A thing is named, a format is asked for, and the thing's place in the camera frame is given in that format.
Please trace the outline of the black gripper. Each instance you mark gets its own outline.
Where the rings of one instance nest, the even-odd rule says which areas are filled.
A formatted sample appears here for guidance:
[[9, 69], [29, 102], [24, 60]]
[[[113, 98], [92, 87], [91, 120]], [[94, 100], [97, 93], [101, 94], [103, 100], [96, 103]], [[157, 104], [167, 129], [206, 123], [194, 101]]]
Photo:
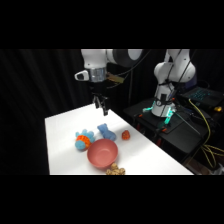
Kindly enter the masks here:
[[109, 110], [109, 104], [108, 104], [108, 98], [106, 97], [107, 95], [107, 84], [105, 81], [103, 82], [90, 82], [90, 90], [93, 95], [97, 96], [103, 96], [101, 105], [99, 98], [97, 96], [94, 96], [93, 98], [93, 103], [95, 104], [96, 109], [100, 108], [102, 106], [103, 109], [103, 114], [104, 116], [108, 115], [108, 110]]

